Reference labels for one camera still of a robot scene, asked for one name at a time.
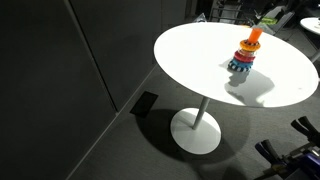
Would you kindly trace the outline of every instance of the table base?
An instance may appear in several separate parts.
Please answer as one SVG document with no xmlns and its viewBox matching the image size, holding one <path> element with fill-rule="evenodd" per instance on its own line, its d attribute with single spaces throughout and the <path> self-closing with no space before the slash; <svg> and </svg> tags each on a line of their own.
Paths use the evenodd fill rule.
<svg viewBox="0 0 320 180">
<path fill-rule="evenodd" d="M 187 152 L 207 154 L 218 147 L 221 131 L 217 121 L 206 112 L 197 129 L 192 129 L 198 111 L 196 108 L 187 108 L 176 113 L 171 121 L 171 134 Z"/>
</svg>

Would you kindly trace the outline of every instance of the floor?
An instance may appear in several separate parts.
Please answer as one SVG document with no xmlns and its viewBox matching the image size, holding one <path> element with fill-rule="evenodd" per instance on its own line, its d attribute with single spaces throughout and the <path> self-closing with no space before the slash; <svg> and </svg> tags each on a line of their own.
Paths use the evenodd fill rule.
<svg viewBox="0 0 320 180">
<path fill-rule="evenodd" d="M 306 56 L 315 52 L 299 26 L 277 36 L 289 38 L 288 43 Z M 148 116 L 141 118 L 130 110 L 144 91 L 158 98 Z M 193 155 L 175 144 L 169 125 L 177 111 L 199 107 L 201 100 L 201 95 L 182 87 L 156 66 L 69 179 L 254 179 L 269 168 L 254 148 L 257 142 L 269 139 L 279 154 L 287 154 L 307 143 L 306 137 L 290 126 L 292 120 L 307 116 L 320 130 L 320 88 L 307 100 L 280 108 L 248 108 L 211 100 L 207 112 L 220 125 L 221 143 L 209 154 Z"/>
</svg>

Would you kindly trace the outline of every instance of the black object on floor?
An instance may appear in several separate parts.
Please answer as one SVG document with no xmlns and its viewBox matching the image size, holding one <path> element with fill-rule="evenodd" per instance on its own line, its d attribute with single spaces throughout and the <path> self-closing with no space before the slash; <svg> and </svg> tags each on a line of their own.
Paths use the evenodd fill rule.
<svg viewBox="0 0 320 180">
<path fill-rule="evenodd" d="M 147 117 L 158 95 L 145 91 L 131 109 L 130 113 L 139 117 Z"/>
</svg>

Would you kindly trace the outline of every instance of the dark gray wall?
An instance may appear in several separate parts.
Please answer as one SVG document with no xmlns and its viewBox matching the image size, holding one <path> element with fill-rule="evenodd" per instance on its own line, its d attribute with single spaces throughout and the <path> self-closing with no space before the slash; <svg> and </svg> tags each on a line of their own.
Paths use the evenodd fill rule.
<svg viewBox="0 0 320 180">
<path fill-rule="evenodd" d="M 65 179 L 115 111 L 63 0 L 2 0 L 0 22 L 0 179 Z"/>
<path fill-rule="evenodd" d="M 161 0 L 72 0 L 118 110 L 151 71 Z"/>
</svg>

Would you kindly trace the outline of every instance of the colorful toy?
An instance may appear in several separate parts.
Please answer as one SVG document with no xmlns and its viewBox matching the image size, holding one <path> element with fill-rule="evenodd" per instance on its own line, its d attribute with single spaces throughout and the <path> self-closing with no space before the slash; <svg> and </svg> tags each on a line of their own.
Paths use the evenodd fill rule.
<svg viewBox="0 0 320 180">
<path fill-rule="evenodd" d="M 246 72 L 250 71 L 255 59 L 255 52 L 260 48 L 258 41 L 262 29 L 253 28 L 249 39 L 240 42 L 240 49 L 234 53 L 233 59 L 228 64 L 228 67 L 234 71 Z"/>
</svg>

